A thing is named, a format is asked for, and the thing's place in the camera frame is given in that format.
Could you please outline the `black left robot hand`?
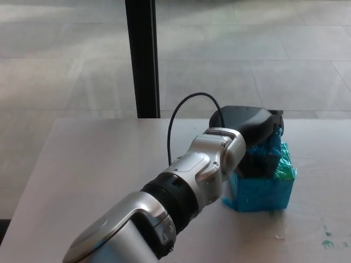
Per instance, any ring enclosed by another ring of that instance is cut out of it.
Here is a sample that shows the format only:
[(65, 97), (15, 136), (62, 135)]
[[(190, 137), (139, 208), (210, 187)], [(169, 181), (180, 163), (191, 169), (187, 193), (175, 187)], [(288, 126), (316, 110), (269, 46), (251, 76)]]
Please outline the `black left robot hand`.
[(283, 110), (253, 106), (224, 106), (209, 120), (209, 127), (237, 130), (245, 139), (246, 153), (237, 171), (243, 178), (272, 178), (282, 156)]

